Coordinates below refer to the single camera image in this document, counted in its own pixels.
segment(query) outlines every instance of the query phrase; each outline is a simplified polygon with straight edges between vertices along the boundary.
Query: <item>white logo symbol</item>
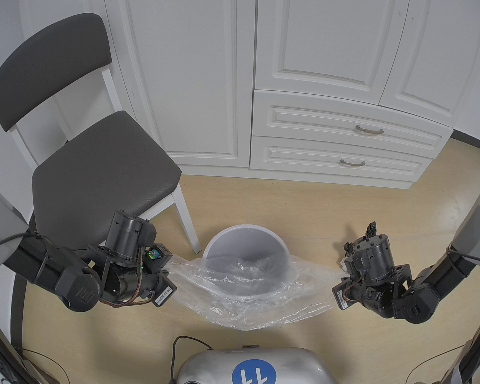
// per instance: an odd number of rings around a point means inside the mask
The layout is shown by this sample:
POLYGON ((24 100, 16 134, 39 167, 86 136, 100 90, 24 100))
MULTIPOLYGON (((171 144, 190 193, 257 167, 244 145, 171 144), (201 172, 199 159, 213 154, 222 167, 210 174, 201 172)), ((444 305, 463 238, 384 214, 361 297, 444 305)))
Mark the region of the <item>white logo symbol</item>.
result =
MULTIPOLYGON (((257 384, 264 384, 268 379, 265 377, 262 379, 262 373, 260 372, 260 368, 255 368, 255 372, 257 373, 257 384)), ((240 371, 241 375, 241 384, 252 384, 253 379, 247 381, 247 377, 245 376, 245 370, 242 369, 240 371)))

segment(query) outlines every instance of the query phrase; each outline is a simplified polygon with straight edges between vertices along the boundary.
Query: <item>floor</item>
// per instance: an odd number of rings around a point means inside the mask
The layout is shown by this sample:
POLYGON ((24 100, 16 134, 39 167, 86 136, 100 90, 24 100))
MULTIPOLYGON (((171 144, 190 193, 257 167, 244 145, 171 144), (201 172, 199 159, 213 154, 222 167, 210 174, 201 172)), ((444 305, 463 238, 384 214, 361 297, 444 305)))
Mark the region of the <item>floor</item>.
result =
MULTIPOLYGON (((342 245, 365 232, 373 220, 388 235, 396 264, 412 273, 444 253, 480 193, 480 149, 450 139, 420 180, 407 190, 291 182, 182 176, 181 187, 202 247, 222 229, 252 223, 276 232, 292 254, 337 266, 342 245)), ((193 259, 173 209, 153 220, 157 241, 193 259)), ((315 351, 339 383, 401 384, 420 362, 462 345, 480 318, 480 269, 442 301, 428 322, 414 325, 383 319, 354 305, 334 308, 303 322, 240 332, 213 325, 174 300, 113 309, 97 305, 87 313, 65 309, 53 295, 29 285, 24 312, 24 347, 44 353, 67 371, 72 384, 168 384, 171 345, 176 336, 200 338, 214 348, 302 347, 315 351)), ((181 365, 202 350, 178 345, 181 365)), ((418 368, 409 383, 439 381, 456 352, 418 368)), ((38 356, 40 367, 65 383, 61 370, 38 356)))

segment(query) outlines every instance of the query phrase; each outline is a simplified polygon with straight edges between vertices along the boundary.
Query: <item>chair seat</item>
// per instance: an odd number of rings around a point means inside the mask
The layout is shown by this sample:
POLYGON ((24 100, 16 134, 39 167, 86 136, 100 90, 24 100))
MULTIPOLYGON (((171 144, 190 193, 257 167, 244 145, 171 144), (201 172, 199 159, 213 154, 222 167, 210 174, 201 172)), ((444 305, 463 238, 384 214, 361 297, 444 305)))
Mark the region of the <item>chair seat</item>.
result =
POLYGON ((142 214, 175 190, 180 175, 127 112, 115 112, 35 169, 37 231, 73 249, 100 244, 116 209, 142 214))

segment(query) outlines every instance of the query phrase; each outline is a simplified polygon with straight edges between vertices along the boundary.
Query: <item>drawer handle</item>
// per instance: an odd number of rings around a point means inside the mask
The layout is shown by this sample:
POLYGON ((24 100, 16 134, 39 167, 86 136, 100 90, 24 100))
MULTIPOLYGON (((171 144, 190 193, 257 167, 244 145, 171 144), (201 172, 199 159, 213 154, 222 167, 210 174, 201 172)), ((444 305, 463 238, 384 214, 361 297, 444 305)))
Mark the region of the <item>drawer handle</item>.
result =
POLYGON ((340 164, 341 164, 341 165, 350 165, 350 166, 352 166, 352 167, 362 167, 362 166, 365 165, 365 162, 362 161, 362 162, 359 163, 359 164, 355 164, 355 163, 349 163, 349 162, 345 161, 344 159, 340 159, 340 164))
POLYGON ((380 129, 378 131, 372 131, 371 129, 362 128, 359 125, 357 125, 355 128, 362 132, 373 133, 374 135, 381 135, 384 132, 383 129, 380 129))

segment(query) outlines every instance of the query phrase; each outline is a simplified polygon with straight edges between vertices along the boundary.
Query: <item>trash can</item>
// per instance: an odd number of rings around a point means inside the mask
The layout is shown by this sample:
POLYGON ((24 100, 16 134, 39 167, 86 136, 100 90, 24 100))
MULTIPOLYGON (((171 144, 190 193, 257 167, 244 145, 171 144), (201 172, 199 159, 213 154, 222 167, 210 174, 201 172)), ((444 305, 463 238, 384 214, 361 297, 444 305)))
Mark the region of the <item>trash can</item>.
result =
POLYGON ((230 298, 261 299, 288 282, 290 252, 274 232, 257 225, 227 228, 208 243, 203 258, 213 283, 230 298))

